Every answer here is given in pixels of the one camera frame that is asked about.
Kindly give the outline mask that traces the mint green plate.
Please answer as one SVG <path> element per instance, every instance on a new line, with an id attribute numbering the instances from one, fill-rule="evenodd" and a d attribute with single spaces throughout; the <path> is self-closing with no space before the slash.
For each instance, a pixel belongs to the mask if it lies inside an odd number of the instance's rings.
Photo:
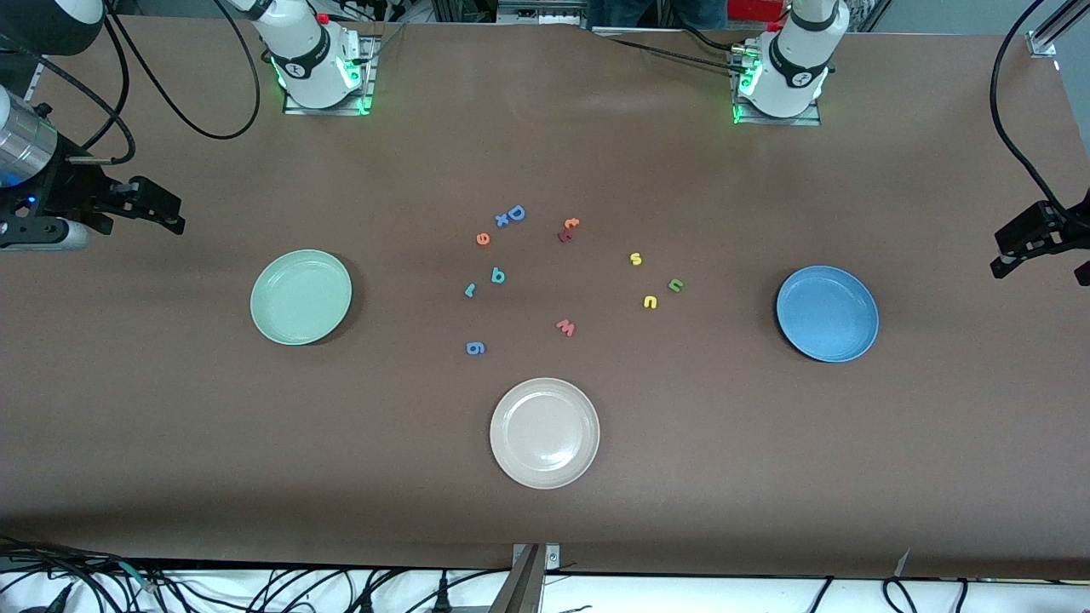
<path id="1" fill-rule="evenodd" d="M 296 249 L 262 269 L 250 291 L 250 318 L 269 341 L 310 345 L 337 329 L 352 295 L 342 261 L 320 249 Z"/>

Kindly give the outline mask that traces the blue plate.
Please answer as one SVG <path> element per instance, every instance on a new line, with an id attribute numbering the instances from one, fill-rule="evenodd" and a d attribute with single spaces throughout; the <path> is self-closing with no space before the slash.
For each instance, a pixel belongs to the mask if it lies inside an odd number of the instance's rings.
<path id="1" fill-rule="evenodd" d="M 833 266 L 807 266 L 788 275 L 776 295 L 775 315 L 787 342 L 825 364 L 865 354 L 881 326 L 877 302 L 865 284 Z"/>

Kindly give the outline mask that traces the red box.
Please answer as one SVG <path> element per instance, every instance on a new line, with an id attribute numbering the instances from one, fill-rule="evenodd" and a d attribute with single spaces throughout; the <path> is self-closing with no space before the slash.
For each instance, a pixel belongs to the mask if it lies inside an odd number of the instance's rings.
<path id="1" fill-rule="evenodd" d="M 791 0 L 726 0 L 729 20 L 778 22 Z"/>

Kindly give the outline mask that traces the brown table cover sheet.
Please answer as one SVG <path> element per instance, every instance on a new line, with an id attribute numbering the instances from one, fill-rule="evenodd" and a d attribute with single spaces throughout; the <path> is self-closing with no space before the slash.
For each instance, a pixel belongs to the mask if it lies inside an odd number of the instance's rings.
<path id="1" fill-rule="evenodd" d="M 991 125 L 997 47 L 848 37 L 816 128 L 735 124 L 724 75 L 565 25 L 405 27 L 370 116 L 284 116 L 264 77 L 228 142 L 136 75 L 117 175 L 175 192 L 186 232 L 120 220 L 0 255 L 0 533 L 429 567 L 550 541 L 577 573 L 723 575 L 887 576 L 910 546 L 916 576 L 1090 577 L 1087 256 L 989 269 L 1039 197 Z M 292 347 L 250 291 L 296 249 L 342 261 L 353 295 Z M 783 337 L 777 292 L 807 266 L 875 297 L 862 357 Z M 586 393 L 602 431 L 549 491 L 488 436 L 537 377 Z"/>

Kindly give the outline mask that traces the beige white plate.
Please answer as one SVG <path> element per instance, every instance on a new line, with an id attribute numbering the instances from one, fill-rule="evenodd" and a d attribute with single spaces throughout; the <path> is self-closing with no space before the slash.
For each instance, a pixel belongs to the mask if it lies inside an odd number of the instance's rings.
<path id="1" fill-rule="evenodd" d="M 588 394 L 561 378 L 521 381 L 491 416 L 491 453 L 502 473 L 538 491 L 574 484 L 600 450 L 600 416 Z"/>

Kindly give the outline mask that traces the aluminium frame post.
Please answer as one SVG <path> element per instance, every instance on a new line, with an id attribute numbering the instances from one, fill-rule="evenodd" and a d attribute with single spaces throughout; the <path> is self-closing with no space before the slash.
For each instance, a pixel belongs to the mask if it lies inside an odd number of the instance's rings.
<path id="1" fill-rule="evenodd" d="M 1025 35 L 1030 53 L 1033 57 L 1054 57 L 1059 38 L 1074 31 L 1086 17 L 1090 17 L 1090 0 L 1064 0 L 1036 31 Z"/>

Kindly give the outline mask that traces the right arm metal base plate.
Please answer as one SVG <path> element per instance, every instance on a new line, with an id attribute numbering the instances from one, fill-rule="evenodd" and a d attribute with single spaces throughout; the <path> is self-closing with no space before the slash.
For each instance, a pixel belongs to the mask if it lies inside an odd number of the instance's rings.
<path id="1" fill-rule="evenodd" d="M 284 113 L 358 117 L 370 115 L 379 65 L 382 38 L 361 36 L 337 24 L 324 25 L 326 55 L 284 60 L 272 58 L 284 91 Z"/>

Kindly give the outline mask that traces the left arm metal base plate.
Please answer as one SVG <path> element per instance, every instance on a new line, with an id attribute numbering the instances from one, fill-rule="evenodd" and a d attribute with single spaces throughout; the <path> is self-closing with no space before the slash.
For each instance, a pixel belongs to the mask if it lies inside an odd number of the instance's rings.
<path id="1" fill-rule="evenodd" d="M 732 121 L 768 125 L 818 127 L 818 97 L 829 70 L 799 72 L 785 77 L 768 63 L 762 37 L 731 46 L 731 63 L 740 72 L 731 75 Z"/>

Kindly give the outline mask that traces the aluminium profile with bracket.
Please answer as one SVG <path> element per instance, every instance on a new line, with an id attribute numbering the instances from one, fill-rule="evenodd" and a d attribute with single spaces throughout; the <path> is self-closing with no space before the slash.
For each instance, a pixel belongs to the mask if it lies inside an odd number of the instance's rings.
<path id="1" fill-rule="evenodd" d="M 514 544 L 513 567 L 487 613 L 541 613 L 548 570 L 559 570 L 560 544 Z"/>

